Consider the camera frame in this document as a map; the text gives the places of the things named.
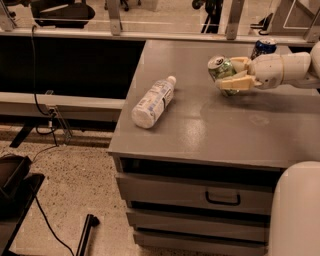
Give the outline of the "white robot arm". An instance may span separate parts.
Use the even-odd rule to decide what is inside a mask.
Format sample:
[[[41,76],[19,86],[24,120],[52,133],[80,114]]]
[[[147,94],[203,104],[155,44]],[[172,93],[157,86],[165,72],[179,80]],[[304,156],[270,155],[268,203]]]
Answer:
[[[214,78],[220,90],[272,89],[289,84],[311,89],[319,84],[320,42],[309,53],[232,57],[233,74]],[[265,256],[320,256],[320,164],[289,167],[275,189]]]

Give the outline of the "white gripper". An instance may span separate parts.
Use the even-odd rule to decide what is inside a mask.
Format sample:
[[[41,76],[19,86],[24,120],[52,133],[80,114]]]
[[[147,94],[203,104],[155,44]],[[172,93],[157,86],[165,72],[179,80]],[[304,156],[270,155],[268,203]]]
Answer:
[[[216,85],[219,89],[249,90],[252,87],[273,89],[284,84],[301,87],[307,83],[311,56],[307,52],[265,54],[252,61],[248,57],[232,57],[230,62],[237,73],[248,69],[249,75],[218,79]]]

